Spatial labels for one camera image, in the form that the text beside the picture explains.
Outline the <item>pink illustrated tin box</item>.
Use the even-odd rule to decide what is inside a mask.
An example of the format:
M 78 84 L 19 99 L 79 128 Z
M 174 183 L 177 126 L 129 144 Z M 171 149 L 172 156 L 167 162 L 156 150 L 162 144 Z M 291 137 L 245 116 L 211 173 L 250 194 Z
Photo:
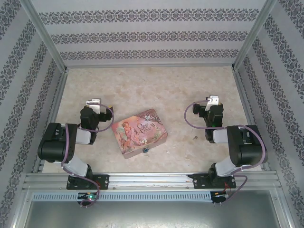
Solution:
M 143 153 L 167 141 L 168 133 L 155 109 L 149 109 L 112 125 L 113 133 L 125 159 Z

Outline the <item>aluminium side rail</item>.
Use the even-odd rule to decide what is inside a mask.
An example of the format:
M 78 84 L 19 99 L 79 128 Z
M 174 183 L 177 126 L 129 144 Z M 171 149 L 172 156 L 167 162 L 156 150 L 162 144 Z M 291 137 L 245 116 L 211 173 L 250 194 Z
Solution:
M 241 103 L 242 103 L 242 106 L 243 106 L 243 109 L 244 109 L 247 124 L 248 125 L 256 124 L 258 129 L 259 129 L 259 132 L 261 134 L 262 140 L 266 143 L 267 134 L 264 130 L 264 127 L 257 124 L 254 112 L 251 109 L 250 100 L 248 99 L 247 93 L 246 93 L 246 91 L 243 87 L 243 84 L 241 82 L 241 78 L 240 78 L 238 72 L 236 70 L 234 70 L 233 68 L 232 68 L 232 73 L 233 73 L 233 77 L 234 77 L 234 80 L 235 80 L 235 83 L 236 83 L 236 86 L 237 86 L 237 90 L 238 90 L 238 93 L 239 93 L 239 96 L 240 96 L 240 100 L 241 100 Z
M 57 114 L 58 114 L 58 111 L 59 111 L 63 91 L 64 91 L 65 84 L 66 84 L 66 81 L 67 81 L 68 72 L 69 72 L 69 69 L 66 69 L 65 72 L 62 73 L 61 78 L 58 81 L 58 84 L 57 84 L 57 87 L 56 87 L 56 93 L 54 95 L 54 99 L 53 99 L 52 104 L 51 104 L 51 109 L 49 110 L 49 117 L 48 117 L 48 119 L 45 123 L 45 128 L 44 128 L 44 131 L 42 132 L 42 137 L 43 137 L 48 125 L 50 123 L 55 122 L 55 120 L 57 118 Z M 38 156 L 36 156 L 34 166 L 32 167 L 31 173 L 41 172 L 40 164 L 41 164 L 41 159 Z

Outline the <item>small circuit board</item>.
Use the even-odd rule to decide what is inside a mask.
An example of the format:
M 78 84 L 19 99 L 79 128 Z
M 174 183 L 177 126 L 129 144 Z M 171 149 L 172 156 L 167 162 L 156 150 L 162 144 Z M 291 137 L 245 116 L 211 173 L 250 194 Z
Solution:
M 95 192 L 80 192 L 78 193 L 78 200 L 89 200 L 94 201 L 97 198 L 97 193 Z
M 228 198 L 228 194 L 225 191 L 218 192 L 218 191 L 212 191 L 211 192 L 211 200 L 214 205 L 219 204 L 221 205 L 223 202 L 226 201 Z

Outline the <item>grey metal sheet panel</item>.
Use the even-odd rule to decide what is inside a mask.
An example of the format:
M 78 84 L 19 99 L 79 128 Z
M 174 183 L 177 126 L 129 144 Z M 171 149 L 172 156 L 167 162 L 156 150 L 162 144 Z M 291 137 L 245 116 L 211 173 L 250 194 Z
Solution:
M 259 204 L 198 202 L 34 202 L 25 228 L 281 228 L 274 209 Z

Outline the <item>aluminium cross rail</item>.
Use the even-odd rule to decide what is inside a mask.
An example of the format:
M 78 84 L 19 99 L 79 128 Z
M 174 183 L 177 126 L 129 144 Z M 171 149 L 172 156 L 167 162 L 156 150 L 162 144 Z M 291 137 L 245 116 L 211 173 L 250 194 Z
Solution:
M 233 64 L 221 63 L 194 63 L 194 64 L 119 64 L 119 65 L 75 65 L 67 66 L 67 69 L 89 68 L 149 68 L 149 67 L 233 67 Z

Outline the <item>wide aluminium mounting rail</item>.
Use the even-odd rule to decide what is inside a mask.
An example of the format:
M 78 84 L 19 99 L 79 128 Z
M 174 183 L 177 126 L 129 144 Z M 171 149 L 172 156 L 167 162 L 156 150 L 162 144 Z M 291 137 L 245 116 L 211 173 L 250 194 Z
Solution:
M 194 190 L 193 179 L 188 172 L 165 173 L 109 173 L 109 191 L 173 191 Z M 239 187 L 247 176 L 243 190 L 275 190 L 282 187 L 275 171 L 244 171 L 235 175 Z M 66 189 L 66 173 L 26 174 L 22 190 L 61 191 Z

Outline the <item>aluminium frame post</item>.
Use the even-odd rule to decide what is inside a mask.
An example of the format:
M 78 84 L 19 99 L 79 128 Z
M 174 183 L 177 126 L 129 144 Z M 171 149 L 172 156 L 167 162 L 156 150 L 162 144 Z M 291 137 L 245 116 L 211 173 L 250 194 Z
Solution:
M 266 0 L 259 15 L 256 18 L 256 21 L 253 24 L 247 38 L 245 39 L 244 44 L 242 45 L 234 63 L 232 64 L 232 69 L 236 71 L 237 68 L 243 62 L 243 59 L 246 57 L 251 45 L 253 44 L 254 40 L 258 36 L 266 18 L 270 14 L 271 10 L 273 9 L 274 5 L 276 4 L 277 0 Z
M 31 0 L 19 0 L 22 7 L 24 8 L 26 14 L 31 20 L 32 24 L 36 28 L 40 38 L 46 45 L 48 51 L 50 52 L 52 58 L 56 62 L 57 66 L 61 71 L 66 71 L 67 67 L 55 45 L 50 34 L 48 33 L 42 19 L 40 18 L 38 12 L 36 11 Z

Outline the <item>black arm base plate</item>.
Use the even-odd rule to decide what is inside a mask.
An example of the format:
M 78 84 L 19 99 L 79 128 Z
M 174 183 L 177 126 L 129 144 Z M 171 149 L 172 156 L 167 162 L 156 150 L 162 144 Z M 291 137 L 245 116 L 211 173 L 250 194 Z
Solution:
M 100 190 L 107 190 L 109 184 L 109 175 L 94 174 L 93 182 L 95 182 Z M 97 190 L 95 184 L 82 178 L 69 176 L 66 184 L 67 190 Z
M 232 176 L 220 177 L 207 173 L 195 173 L 188 177 L 193 179 L 194 189 L 225 189 L 227 186 L 231 189 L 236 188 L 235 178 Z

